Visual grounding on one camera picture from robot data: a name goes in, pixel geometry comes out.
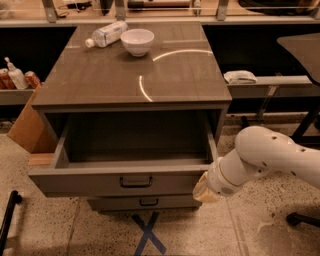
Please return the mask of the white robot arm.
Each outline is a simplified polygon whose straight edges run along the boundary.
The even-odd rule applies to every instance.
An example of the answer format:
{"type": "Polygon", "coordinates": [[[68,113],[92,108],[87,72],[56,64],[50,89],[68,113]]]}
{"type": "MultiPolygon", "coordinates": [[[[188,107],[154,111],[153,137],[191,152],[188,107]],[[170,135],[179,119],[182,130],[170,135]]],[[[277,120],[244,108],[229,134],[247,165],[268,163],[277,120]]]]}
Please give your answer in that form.
{"type": "Polygon", "coordinates": [[[216,202],[218,196],[232,196],[248,181],[275,170],[320,188],[320,151],[265,127],[244,128],[235,138],[234,149],[218,157],[203,173],[193,198],[201,203],[216,202]]]}

